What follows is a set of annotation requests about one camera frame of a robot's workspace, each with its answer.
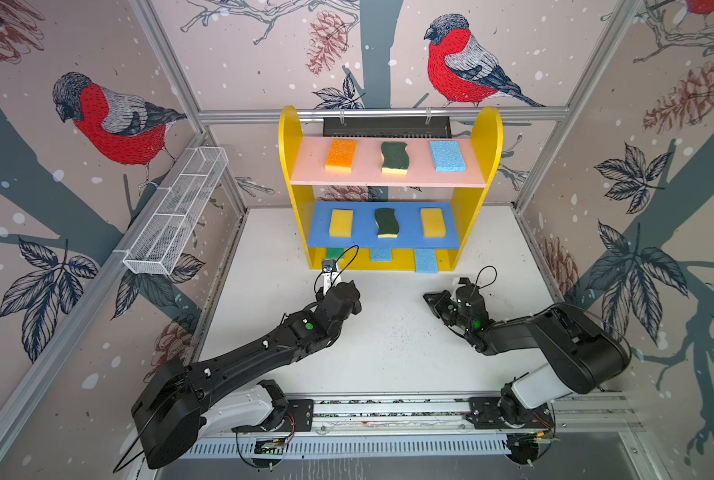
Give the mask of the blue sponge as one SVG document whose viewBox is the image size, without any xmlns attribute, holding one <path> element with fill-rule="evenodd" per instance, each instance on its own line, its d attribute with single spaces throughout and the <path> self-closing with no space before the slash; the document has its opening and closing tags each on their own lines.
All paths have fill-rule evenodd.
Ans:
<svg viewBox="0 0 714 480">
<path fill-rule="evenodd" d="M 434 249 L 416 249 L 414 251 L 415 272 L 422 274 L 436 274 L 438 263 Z"/>
<path fill-rule="evenodd" d="M 373 263 L 392 262 L 392 250 L 386 248 L 373 248 L 370 250 L 370 261 Z"/>
<path fill-rule="evenodd" d="M 466 170 L 466 163 L 458 142 L 430 141 L 429 148 L 436 172 L 458 173 Z"/>
</svg>

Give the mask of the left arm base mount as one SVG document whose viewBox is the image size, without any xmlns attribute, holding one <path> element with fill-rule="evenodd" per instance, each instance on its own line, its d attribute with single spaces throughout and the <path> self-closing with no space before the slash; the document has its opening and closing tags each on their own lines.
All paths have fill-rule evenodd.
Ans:
<svg viewBox="0 0 714 480">
<path fill-rule="evenodd" d="M 314 418 L 314 401 L 290 400 L 274 380 L 261 380 L 246 394 L 249 407 L 234 433 L 310 432 Z"/>
</svg>

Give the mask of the yellow sponge front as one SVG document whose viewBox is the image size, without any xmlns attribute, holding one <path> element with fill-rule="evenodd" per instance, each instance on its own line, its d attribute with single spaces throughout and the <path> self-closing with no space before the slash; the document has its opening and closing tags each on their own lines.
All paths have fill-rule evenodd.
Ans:
<svg viewBox="0 0 714 480">
<path fill-rule="evenodd" d="M 442 239 L 447 235 L 447 228 L 441 208 L 422 208 L 420 210 L 423 235 L 426 239 Z"/>
</svg>

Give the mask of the blue sponge front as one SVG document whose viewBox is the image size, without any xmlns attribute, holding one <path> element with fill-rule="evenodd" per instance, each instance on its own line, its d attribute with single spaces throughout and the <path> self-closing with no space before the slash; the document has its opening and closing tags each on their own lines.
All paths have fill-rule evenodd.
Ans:
<svg viewBox="0 0 714 480">
<path fill-rule="evenodd" d="M 370 250 L 370 261 L 373 263 L 392 262 L 392 250 L 386 248 L 373 248 Z"/>
</svg>

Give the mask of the dark green scrub sponge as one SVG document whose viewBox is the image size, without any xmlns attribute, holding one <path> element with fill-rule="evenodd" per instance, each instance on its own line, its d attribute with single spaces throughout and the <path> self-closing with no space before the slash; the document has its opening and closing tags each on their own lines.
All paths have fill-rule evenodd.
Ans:
<svg viewBox="0 0 714 480">
<path fill-rule="evenodd" d="M 378 238 L 397 238 L 400 232 L 396 211 L 393 208 L 378 208 L 374 211 Z"/>
<path fill-rule="evenodd" d="M 382 173 L 406 175 L 410 158 L 405 142 L 383 142 L 381 144 Z"/>
</svg>

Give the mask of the green topped yellow sponge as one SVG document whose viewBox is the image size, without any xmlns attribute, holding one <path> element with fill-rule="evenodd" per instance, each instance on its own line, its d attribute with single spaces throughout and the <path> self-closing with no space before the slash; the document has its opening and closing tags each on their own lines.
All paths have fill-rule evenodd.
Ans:
<svg viewBox="0 0 714 480">
<path fill-rule="evenodd" d="M 344 255 L 344 248 L 327 248 L 325 252 L 326 260 L 339 260 Z"/>
</svg>

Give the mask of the dark green scrub sponge front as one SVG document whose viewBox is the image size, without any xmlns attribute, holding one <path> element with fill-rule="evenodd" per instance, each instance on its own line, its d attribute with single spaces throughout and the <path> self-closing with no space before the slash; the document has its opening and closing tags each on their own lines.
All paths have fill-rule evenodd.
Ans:
<svg viewBox="0 0 714 480">
<path fill-rule="evenodd" d="M 382 173 L 406 175 L 410 158 L 405 142 L 383 142 L 381 144 Z"/>
</svg>

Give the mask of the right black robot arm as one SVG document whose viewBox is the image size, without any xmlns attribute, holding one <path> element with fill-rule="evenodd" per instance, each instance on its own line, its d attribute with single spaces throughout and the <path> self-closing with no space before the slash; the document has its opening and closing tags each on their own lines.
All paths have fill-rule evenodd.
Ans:
<svg viewBox="0 0 714 480">
<path fill-rule="evenodd" d="M 631 361 L 620 341 L 575 305 L 555 303 L 533 316 L 495 321 L 480 290 L 461 278 L 455 291 L 425 293 L 423 300 L 435 318 L 480 354 L 541 351 L 544 365 L 500 390 L 497 411 L 512 428 L 523 427 L 553 400 L 591 392 Z"/>
</svg>

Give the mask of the orange topped yellow sponge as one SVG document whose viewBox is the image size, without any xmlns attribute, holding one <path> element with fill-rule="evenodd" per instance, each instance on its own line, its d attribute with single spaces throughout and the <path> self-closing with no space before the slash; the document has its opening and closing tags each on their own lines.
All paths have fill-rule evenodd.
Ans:
<svg viewBox="0 0 714 480">
<path fill-rule="evenodd" d="M 334 139 L 325 162 L 325 170 L 336 173 L 351 173 L 358 142 Z"/>
</svg>

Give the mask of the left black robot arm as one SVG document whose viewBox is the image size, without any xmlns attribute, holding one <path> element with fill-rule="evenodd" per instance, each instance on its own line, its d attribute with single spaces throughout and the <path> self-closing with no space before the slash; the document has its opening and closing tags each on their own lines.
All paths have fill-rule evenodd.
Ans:
<svg viewBox="0 0 714 480">
<path fill-rule="evenodd" d="M 361 312 L 355 283 L 341 282 L 304 309 L 283 317 L 266 335 L 208 360 L 173 358 L 151 377 L 131 408 L 149 468 L 185 454 L 209 423 L 208 411 L 249 382 L 330 347 L 343 323 Z"/>
</svg>

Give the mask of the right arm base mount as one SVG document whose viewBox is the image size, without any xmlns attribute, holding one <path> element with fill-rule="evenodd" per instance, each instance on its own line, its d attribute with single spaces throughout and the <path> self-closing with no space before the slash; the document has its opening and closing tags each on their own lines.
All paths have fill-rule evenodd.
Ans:
<svg viewBox="0 0 714 480">
<path fill-rule="evenodd" d="M 475 396 L 467 400 L 469 411 L 464 419 L 476 429 L 551 430 L 555 427 L 549 406 L 525 408 L 515 397 Z"/>
</svg>

